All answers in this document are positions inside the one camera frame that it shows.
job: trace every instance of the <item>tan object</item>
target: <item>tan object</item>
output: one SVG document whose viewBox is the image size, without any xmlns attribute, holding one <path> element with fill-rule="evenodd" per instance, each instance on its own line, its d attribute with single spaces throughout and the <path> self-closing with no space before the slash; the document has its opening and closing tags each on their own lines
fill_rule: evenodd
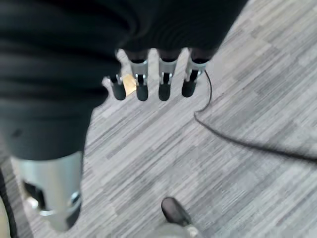
<svg viewBox="0 0 317 238">
<path fill-rule="evenodd" d="M 123 77 L 123 85 L 124 85 L 126 96 L 133 93 L 137 89 L 135 79 L 133 78 L 131 74 L 127 74 Z"/>
<path fill-rule="evenodd" d="M 10 238 L 9 218 L 2 198 L 0 197 L 0 238 Z"/>
</svg>

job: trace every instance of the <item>silver metal part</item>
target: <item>silver metal part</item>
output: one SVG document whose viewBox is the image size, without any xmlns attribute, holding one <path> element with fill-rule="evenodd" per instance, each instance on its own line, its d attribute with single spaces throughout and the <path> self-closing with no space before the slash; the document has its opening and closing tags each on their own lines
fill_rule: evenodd
<svg viewBox="0 0 317 238">
<path fill-rule="evenodd" d="M 113 86 L 113 81 L 111 80 L 110 76 L 107 76 L 106 78 L 110 81 L 111 86 Z M 120 74 L 116 74 L 115 78 L 116 78 L 116 80 L 117 80 L 119 85 L 123 84 L 123 79 L 122 79 L 121 73 Z"/>
<path fill-rule="evenodd" d="M 177 65 L 177 60 L 172 61 L 172 62 L 165 62 L 161 58 L 159 58 L 159 63 L 158 63 L 158 73 L 159 73 L 159 83 L 163 84 L 163 78 L 165 73 L 169 73 L 169 80 L 168 84 L 172 83 L 172 78 L 175 73 L 176 65 Z"/>
<path fill-rule="evenodd" d="M 116 74 L 115 77 L 117 79 L 118 84 L 122 85 L 123 84 L 123 79 L 122 79 L 121 73 L 120 74 Z"/>
<path fill-rule="evenodd" d="M 56 231 L 69 230 L 79 217 L 82 203 L 82 152 L 45 161 L 11 159 L 20 179 L 43 192 L 45 207 L 39 207 L 39 201 L 28 191 L 24 191 L 26 200 Z"/>
<path fill-rule="evenodd" d="M 185 230 L 191 238 L 204 238 L 203 234 L 193 225 L 185 226 Z"/>
<path fill-rule="evenodd" d="M 145 60 L 142 63 L 133 63 L 130 62 L 132 75 L 135 78 L 136 84 L 139 85 L 138 77 L 139 75 L 142 75 L 143 78 L 143 85 L 147 85 L 147 79 L 148 79 L 148 61 Z"/>
<path fill-rule="evenodd" d="M 191 75 L 192 71 L 196 70 L 196 71 L 198 71 L 197 77 L 195 79 L 195 82 L 196 82 L 197 78 L 204 72 L 207 63 L 208 62 L 206 62 L 206 63 L 195 63 L 195 62 L 193 62 L 192 58 L 189 57 L 188 61 L 187 61 L 187 65 L 186 65 L 186 75 L 187 76 L 186 76 L 185 80 L 187 82 L 189 82 L 190 81 L 190 75 Z"/>
</svg>

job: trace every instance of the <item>black cloth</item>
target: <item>black cloth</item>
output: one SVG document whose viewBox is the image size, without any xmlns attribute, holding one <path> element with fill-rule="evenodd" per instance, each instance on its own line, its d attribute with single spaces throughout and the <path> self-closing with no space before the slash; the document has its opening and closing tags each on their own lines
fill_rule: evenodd
<svg viewBox="0 0 317 238">
<path fill-rule="evenodd" d="M 0 1 L 0 132 L 17 157 L 83 150 L 118 48 L 217 49 L 247 0 Z"/>
</svg>

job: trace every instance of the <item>gray floor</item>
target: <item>gray floor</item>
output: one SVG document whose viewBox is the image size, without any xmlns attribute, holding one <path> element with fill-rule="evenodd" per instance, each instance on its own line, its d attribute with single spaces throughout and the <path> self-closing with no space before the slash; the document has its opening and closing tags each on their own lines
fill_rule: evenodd
<svg viewBox="0 0 317 238">
<path fill-rule="evenodd" d="M 24 215 L 2 159 L 21 238 L 32 237 L 28 221 L 36 238 L 142 237 L 164 221 L 166 195 L 188 208 L 207 237 L 317 237 L 316 169 L 227 144 L 199 126 L 193 111 L 208 89 L 202 76 L 192 98 L 181 96 L 187 56 L 168 102 L 158 100 L 152 51 L 149 100 L 111 97 L 95 111 L 83 211 L 70 232 L 55 234 L 28 206 Z M 316 0 L 251 0 L 207 70 L 214 103 L 202 119 L 230 135 L 317 153 Z"/>
</svg>

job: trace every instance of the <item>black cable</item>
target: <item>black cable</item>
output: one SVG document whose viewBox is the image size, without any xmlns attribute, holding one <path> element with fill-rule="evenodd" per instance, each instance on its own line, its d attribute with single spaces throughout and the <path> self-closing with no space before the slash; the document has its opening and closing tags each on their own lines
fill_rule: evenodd
<svg viewBox="0 0 317 238">
<path fill-rule="evenodd" d="M 297 160 L 297 161 L 305 161 L 305 162 L 314 163 L 315 165 L 317 165 L 317 157 L 307 156 L 304 154 L 297 153 L 296 151 L 287 150 L 287 149 L 283 149 L 283 148 L 272 148 L 272 146 L 265 144 L 265 143 L 264 144 L 262 144 L 262 143 L 250 143 L 250 142 L 247 142 L 244 140 L 240 140 L 240 139 L 228 136 L 226 134 L 223 134 L 220 131 L 212 128 L 211 126 L 205 124 L 203 121 L 198 119 L 198 114 L 204 112 L 208 107 L 211 106 L 211 103 L 212 103 L 211 79 L 210 79 L 206 70 L 205 70 L 205 74 L 207 76 L 207 82 L 208 82 L 209 88 L 210 88 L 209 99 L 208 99 L 206 105 L 202 109 L 194 112 L 194 118 L 200 125 L 202 125 L 204 128 L 209 130 L 211 133 L 213 133 L 214 135 L 218 136 L 219 138 L 221 138 L 227 142 L 230 142 L 230 143 L 233 143 L 233 144 L 245 147 L 245 148 L 257 150 L 257 151 L 270 153 L 270 154 L 274 154 L 274 155 L 279 155 L 279 156 L 284 157 L 285 159 L 287 158 L 287 159 L 292 159 L 292 160 Z"/>
</svg>

